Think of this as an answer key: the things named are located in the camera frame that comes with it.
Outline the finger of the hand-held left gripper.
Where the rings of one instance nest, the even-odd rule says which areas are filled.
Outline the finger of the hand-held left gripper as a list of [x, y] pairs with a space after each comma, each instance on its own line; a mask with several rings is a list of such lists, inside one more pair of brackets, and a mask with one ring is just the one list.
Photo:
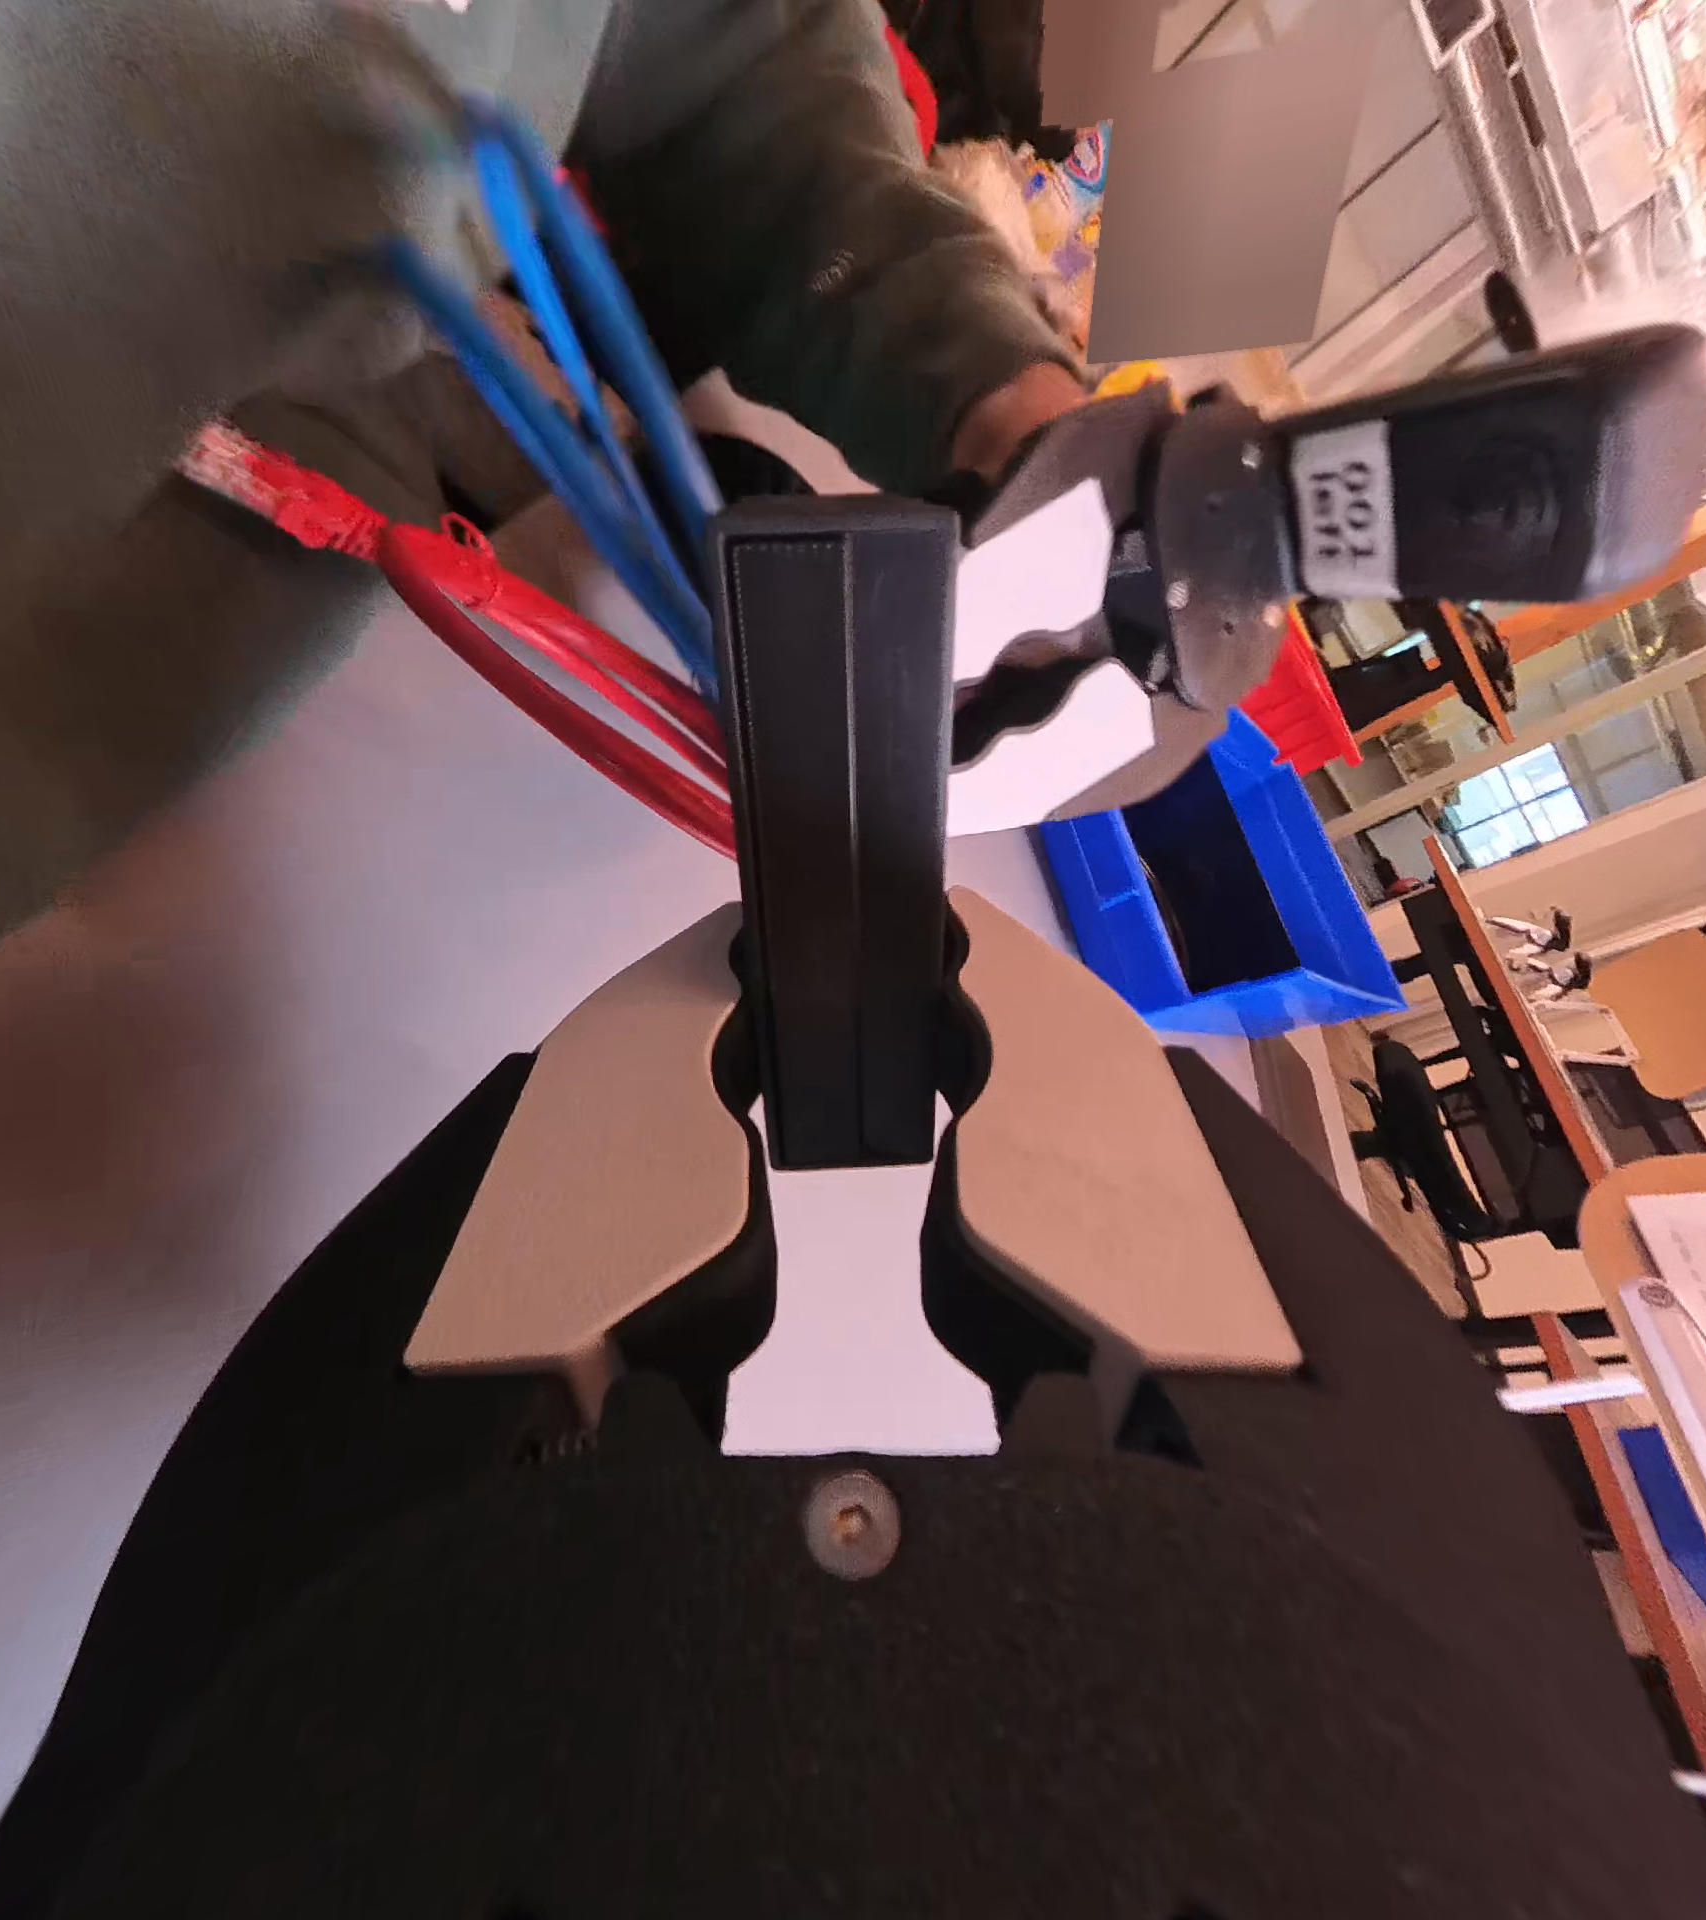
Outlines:
[[946, 834], [1012, 834], [1149, 800], [1180, 779], [1226, 722], [1230, 710], [1153, 695], [1124, 662], [1081, 666], [1051, 714], [1002, 726], [954, 765]]
[[[687, 412], [725, 502], [873, 493], [836, 445], [745, 403], [725, 375], [695, 380]], [[997, 666], [1068, 658], [1102, 608], [1110, 552], [1112, 518], [1090, 476], [1045, 484], [1040, 506], [994, 538], [965, 533], [955, 569], [955, 695], [970, 695]]]

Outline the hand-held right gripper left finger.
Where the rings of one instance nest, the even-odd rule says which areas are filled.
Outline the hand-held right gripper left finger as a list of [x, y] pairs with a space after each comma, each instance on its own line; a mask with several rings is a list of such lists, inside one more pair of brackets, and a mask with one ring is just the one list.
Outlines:
[[725, 1421], [772, 1330], [764, 1149], [714, 1075], [739, 927], [739, 904], [711, 912], [542, 1037], [410, 1334], [412, 1376], [557, 1376], [593, 1421], [619, 1374], [662, 1374]]

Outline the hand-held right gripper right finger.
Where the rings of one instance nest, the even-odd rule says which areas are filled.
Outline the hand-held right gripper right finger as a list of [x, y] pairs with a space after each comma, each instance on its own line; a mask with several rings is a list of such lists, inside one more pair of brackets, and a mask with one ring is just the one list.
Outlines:
[[1051, 1376], [1124, 1434], [1149, 1379], [1304, 1366], [1155, 1033], [965, 885], [949, 892], [938, 1075], [920, 1309], [997, 1434]]

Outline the black ethernet port box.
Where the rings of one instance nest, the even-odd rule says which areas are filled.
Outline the black ethernet port box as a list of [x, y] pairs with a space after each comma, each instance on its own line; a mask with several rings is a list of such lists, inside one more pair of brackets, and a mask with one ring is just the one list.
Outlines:
[[935, 1156], [959, 516], [745, 498], [708, 533], [744, 1000], [778, 1171]]

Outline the person's left forearm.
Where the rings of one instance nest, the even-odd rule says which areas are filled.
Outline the person's left forearm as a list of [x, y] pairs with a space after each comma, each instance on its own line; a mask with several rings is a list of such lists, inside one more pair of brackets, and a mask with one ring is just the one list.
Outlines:
[[929, 168], [877, 5], [615, 5], [567, 168], [656, 346], [880, 491], [935, 491], [977, 400], [1074, 369]]

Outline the person's left hand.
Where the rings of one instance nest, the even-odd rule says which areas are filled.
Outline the person's left hand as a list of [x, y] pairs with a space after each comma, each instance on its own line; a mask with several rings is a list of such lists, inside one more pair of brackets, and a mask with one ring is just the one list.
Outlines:
[[1087, 405], [1087, 383], [1060, 368], [1034, 362], [977, 400], [954, 433], [954, 472], [970, 472], [984, 484], [1006, 476], [1019, 450], [1048, 425]]

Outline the red plastic bin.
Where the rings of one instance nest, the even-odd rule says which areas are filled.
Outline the red plastic bin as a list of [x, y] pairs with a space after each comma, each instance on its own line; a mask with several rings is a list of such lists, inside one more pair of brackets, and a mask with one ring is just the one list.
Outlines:
[[1273, 671], [1238, 710], [1269, 739], [1273, 759], [1299, 779], [1365, 759], [1296, 608], [1286, 612]]

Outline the blue plastic bin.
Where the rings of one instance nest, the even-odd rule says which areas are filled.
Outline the blue plastic bin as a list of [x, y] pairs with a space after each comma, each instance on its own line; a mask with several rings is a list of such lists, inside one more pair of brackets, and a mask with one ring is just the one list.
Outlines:
[[1296, 771], [1241, 710], [1162, 792], [1034, 837], [1081, 965], [1155, 1035], [1258, 1042], [1407, 1005]]

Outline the black swivel chair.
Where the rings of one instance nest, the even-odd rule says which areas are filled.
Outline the black swivel chair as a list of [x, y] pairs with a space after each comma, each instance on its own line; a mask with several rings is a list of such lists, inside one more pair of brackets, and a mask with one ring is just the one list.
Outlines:
[[1420, 1196], [1450, 1240], [1491, 1240], [1501, 1222], [1484, 1214], [1458, 1168], [1426, 1064], [1404, 1042], [1375, 1035], [1372, 1080], [1356, 1078], [1353, 1087], [1369, 1104], [1372, 1125], [1350, 1131], [1350, 1151], [1360, 1163], [1381, 1163], [1392, 1173], [1407, 1214], [1413, 1210], [1413, 1196]]

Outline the colourful snack packets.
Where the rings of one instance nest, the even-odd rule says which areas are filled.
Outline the colourful snack packets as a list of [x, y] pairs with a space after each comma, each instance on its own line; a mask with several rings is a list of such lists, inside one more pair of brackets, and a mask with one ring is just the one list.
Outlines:
[[1064, 156], [1034, 144], [954, 138], [930, 168], [1002, 234], [1060, 312], [1087, 312], [1102, 245], [1112, 121], [1064, 132]]

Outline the person's green clothed body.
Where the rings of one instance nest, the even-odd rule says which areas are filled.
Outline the person's green clothed body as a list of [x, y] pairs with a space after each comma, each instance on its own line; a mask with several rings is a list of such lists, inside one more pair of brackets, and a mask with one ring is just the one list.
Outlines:
[[0, 938], [377, 598], [191, 486], [226, 421], [387, 516], [539, 493], [380, 273], [450, 210], [435, 5], [0, 5]]

